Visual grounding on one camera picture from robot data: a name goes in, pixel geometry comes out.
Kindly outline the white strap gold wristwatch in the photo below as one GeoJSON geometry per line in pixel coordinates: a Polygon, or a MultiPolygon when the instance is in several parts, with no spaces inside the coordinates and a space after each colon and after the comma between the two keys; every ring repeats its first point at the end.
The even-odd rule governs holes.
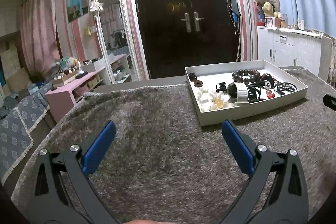
{"type": "Polygon", "coordinates": [[[248,88],[244,83],[233,82],[229,84],[227,94],[230,97],[230,102],[238,105],[248,103],[248,88]]]}

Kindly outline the white shallow jewelry tray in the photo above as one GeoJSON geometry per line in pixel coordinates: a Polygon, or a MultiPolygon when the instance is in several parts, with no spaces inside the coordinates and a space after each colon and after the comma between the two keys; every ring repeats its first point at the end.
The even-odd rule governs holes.
{"type": "Polygon", "coordinates": [[[265,60],[185,67],[185,74],[201,126],[218,124],[226,119],[236,120],[246,118],[286,106],[303,99],[308,90],[306,84],[265,60]],[[285,92],[282,96],[276,93],[274,98],[269,99],[266,96],[266,90],[263,89],[261,91],[261,97],[265,98],[264,101],[241,105],[235,104],[235,106],[231,108],[201,113],[196,99],[199,88],[195,87],[194,82],[189,80],[189,73],[194,72],[197,75],[197,80],[201,80],[203,82],[203,86],[201,88],[215,92],[216,84],[225,82],[226,85],[229,85],[232,83],[232,73],[239,69],[256,69],[261,74],[268,73],[275,80],[293,84],[297,90],[292,93],[285,92]]]}

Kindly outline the black claw hair clip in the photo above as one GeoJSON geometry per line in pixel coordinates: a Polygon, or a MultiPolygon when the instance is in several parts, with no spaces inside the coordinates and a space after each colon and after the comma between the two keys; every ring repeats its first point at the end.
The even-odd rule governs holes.
{"type": "Polygon", "coordinates": [[[261,91],[264,89],[263,86],[259,84],[250,84],[247,86],[248,91],[248,103],[255,103],[264,101],[265,98],[261,97],[261,91]]]}

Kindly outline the grey patterned blanket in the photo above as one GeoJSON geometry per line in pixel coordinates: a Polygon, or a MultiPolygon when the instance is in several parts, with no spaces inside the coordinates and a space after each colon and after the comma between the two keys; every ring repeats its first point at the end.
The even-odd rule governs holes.
{"type": "Polygon", "coordinates": [[[51,87],[51,83],[41,86],[37,92],[23,98],[1,120],[2,184],[33,147],[34,141],[31,133],[50,109],[45,94],[51,87]]]}

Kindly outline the pink low shelf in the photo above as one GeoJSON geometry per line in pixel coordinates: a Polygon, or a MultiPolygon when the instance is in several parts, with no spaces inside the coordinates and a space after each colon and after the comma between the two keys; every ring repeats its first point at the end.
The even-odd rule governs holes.
{"type": "MultiPolygon", "coordinates": [[[[110,68],[115,83],[122,84],[131,80],[127,54],[108,56],[110,68]]],[[[91,92],[100,85],[111,85],[108,71],[102,66],[89,72],[80,79],[74,79],[64,86],[49,90],[45,97],[49,103],[50,112],[55,122],[59,122],[77,103],[86,92],[91,92]]]]}

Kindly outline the grey shaggy rug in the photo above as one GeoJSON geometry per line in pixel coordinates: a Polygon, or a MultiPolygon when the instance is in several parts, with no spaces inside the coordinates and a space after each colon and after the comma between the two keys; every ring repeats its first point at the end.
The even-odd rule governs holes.
{"type": "MultiPolygon", "coordinates": [[[[230,121],[273,152],[295,149],[307,184],[307,223],[335,223],[335,111],[323,104],[323,96],[335,97],[335,90],[306,69],[286,72],[307,85],[304,99],[230,121]]],[[[24,220],[30,222],[39,151],[61,153],[99,133],[107,121],[115,123],[116,136],[88,180],[116,223],[222,223],[248,176],[223,138],[223,121],[200,125],[186,84],[86,95],[19,177],[11,199],[24,220]]],[[[68,174],[62,179],[72,205],[84,214],[68,174]]]]}

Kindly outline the black and jade pendant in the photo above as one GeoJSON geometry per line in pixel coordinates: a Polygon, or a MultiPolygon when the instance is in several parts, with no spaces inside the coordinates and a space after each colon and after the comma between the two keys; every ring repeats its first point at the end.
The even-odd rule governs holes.
{"type": "Polygon", "coordinates": [[[227,94],[226,83],[222,82],[222,83],[216,84],[216,92],[217,93],[223,92],[224,94],[227,94]]]}

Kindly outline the plush toy on cabinet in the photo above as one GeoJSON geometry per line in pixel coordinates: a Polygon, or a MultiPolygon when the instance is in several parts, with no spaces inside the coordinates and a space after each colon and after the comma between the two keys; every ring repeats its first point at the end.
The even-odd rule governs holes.
{"type": "Polygon", "coordinates": [[[264,12],[265,17],[274,16],[274,6],[270,2],[265,2],[262,6],[262,11],[264,12]]]}

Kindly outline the white flower hair clip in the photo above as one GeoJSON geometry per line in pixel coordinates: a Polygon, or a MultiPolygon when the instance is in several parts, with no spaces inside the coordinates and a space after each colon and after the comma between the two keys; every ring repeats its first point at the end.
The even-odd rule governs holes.
{"type": "Polygon", "coordinates": [[[196,99],[201,113],[223,110],[235,106],[234,103],[230,102],[229,95],[204,88],[198,89],[196,99]]]}

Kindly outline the brown teardrop stone pendant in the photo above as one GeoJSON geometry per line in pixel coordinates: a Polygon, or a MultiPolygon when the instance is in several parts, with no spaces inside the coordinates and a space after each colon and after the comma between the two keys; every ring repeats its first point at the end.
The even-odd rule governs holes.
{"type": "Polygon", "coordinates": [[[194,81],[194,86],[197,88],[200,88],[203,86],[203,82],[201,80],[195,80],[194,81]]]}

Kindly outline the blue bag on hook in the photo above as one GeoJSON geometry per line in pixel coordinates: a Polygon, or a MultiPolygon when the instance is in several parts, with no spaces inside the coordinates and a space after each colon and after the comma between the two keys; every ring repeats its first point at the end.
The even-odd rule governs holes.
{"type": "Polygon", "coordinates": [[[227,9],[230,14],[230,19],[234,25],[235,34],[240,35],[240,10],[238,0],[227,0],[227,9]]]}

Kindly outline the dark carved bead charm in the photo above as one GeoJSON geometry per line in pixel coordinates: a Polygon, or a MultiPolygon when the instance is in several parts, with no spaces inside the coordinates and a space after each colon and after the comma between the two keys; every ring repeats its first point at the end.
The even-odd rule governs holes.
{"type": "Polygon", "coordinates": [[[197,75],[194,72],[189,73],[189,80],[192,81],[192,82],[196,81],[197,80],[197,75]]]}

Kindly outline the dark double door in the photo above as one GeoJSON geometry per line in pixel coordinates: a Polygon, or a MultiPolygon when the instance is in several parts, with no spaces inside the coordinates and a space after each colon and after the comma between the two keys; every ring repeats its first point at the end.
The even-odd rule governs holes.
{"type": "Polygon", "coordinates": [[[228,0],[135,0],[151,79],[186,67],[238,61],[239,34],[228,0]]]}

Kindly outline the white framed standing mirror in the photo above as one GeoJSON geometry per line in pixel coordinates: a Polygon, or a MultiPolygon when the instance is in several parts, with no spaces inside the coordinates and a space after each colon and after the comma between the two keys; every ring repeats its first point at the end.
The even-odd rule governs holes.
{"type": "Polygon", "coordinates": [[[140,80],[126,0],[92,0],[98,43],[110,84],[140,80]]]}

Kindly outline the pink striped curtain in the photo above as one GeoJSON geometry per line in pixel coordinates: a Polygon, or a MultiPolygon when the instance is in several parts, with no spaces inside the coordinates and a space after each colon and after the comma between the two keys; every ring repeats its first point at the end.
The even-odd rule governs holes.
{"type": "Polygon", "coordinates": [[[60,59],[55,0],[26,0],[19,9],[19,26],[29,73],[46,75],[60,59]]]}

